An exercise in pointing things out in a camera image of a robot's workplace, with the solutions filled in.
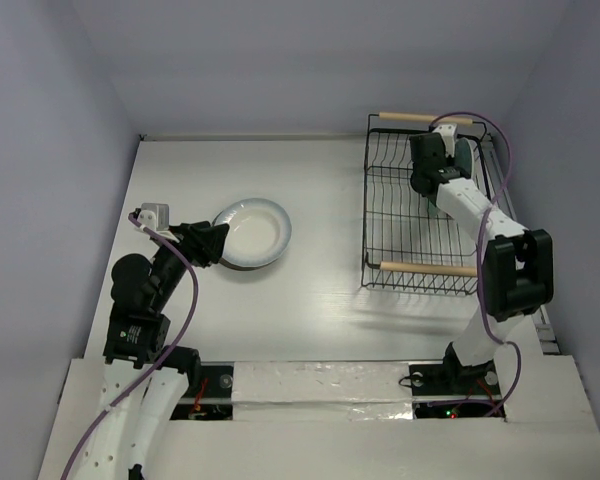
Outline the teal and red plate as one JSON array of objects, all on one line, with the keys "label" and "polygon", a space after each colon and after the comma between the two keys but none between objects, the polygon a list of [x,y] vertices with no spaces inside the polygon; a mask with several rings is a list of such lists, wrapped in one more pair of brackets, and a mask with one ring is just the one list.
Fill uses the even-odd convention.
[{"label": "teal and red plate", "polygon": [[455,143],[454,165],[464,171],[469,178],[474,177],[475,155],[471,142],[466,138],[458,138]]}]

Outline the teal green plate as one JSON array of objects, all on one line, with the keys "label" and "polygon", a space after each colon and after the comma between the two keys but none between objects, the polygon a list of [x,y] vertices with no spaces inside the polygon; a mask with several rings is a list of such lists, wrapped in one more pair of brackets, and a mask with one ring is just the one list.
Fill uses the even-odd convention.
[{"label": "teal green plate", "polygon": [[427,197],[427,215],[429,218],[437,218],[440,214],[440,210],[436,204],[434,197]]}]

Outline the dark reindeer plate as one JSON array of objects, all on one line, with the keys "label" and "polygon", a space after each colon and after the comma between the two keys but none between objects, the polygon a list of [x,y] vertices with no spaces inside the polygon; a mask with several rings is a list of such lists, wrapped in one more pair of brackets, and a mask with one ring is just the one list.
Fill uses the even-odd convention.
[{"label": "dark reindeer plate", "polygon": [[276,263],[276,261],[272,261],[269,262],[267,264],[264,265],[259,265],[259,266],[241,266],[241,265],[236,265],[233,264],[231,262],[226,261],[225,259],[221,259],[219,264],[230,269],[230,270],[234,270],[234,271],[256,271],[256,270],[261,270],[261,269],[265,269],[268,268],[269,266],[272,266]]}]

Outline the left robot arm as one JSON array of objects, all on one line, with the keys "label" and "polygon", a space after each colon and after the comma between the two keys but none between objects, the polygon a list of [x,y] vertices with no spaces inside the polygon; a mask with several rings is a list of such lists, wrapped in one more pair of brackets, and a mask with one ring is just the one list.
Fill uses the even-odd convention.
[{"label": "left robot arm", "polygon": [[206,385],[199,352],[180,344],[193,316],[169,340],[163,310],[183,276],[219,262],[229,227],[202,221],[158,230],[148,210],[129,220],[158,249],[152,258],[128,254],[114,264],[99,412],[70,454],[64,479],[145,478],[177,403]]}]

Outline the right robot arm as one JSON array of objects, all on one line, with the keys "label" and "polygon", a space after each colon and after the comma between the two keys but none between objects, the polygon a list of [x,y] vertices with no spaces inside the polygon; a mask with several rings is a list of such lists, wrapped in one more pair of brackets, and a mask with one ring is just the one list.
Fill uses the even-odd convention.
[{"label": "right robot arm", "polygon": [[411,368],[414,393],[463,395],[494,368],[497,350],[523,317],[554,294],[553,241],[510,218],[478,188],[472,149],[443,128],[409,140],[411,188],[453,219],[476,244],[479,307],[439,364]]}]

